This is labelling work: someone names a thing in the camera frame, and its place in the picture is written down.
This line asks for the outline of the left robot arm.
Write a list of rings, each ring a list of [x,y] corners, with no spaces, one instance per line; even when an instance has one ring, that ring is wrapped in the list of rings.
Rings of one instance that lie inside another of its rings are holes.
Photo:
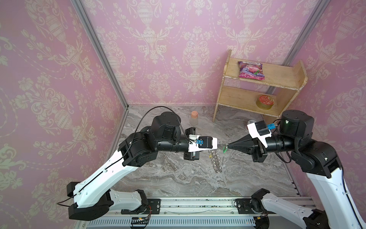
[[[157,158],[160,151],[182,152],[186,160],[197,160],[198,149],[206,142],[195,128],[186,130],[171,109],[152,120],[150,126],[136,129],[92,175],[67,185],[69,219],[91,221],[109,211],[139,214],[146,211],[148,199],[143,190],[120,192],[112,189],[118,181]]]

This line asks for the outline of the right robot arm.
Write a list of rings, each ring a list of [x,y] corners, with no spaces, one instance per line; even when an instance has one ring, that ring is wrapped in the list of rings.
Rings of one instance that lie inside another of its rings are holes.
[[[314,118],[299,110],[286,110],[274,127],[265,121],[248,125],[248,135],[228,144],[263,162],[269,153],[286,152],[314,185],[323,210],[304,208],[260,189],[251,196],[254,212],[272,212],[302,229],[363,229],[366,224],[349,192],[336,150],[312,138]]]

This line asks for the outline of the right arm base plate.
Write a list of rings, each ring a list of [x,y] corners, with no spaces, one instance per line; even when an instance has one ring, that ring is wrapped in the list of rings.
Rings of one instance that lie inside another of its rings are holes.
[[[252,208],[250,198],[237,198],[234,201],[234,206],[236,207],[238,214],[256,214]]]

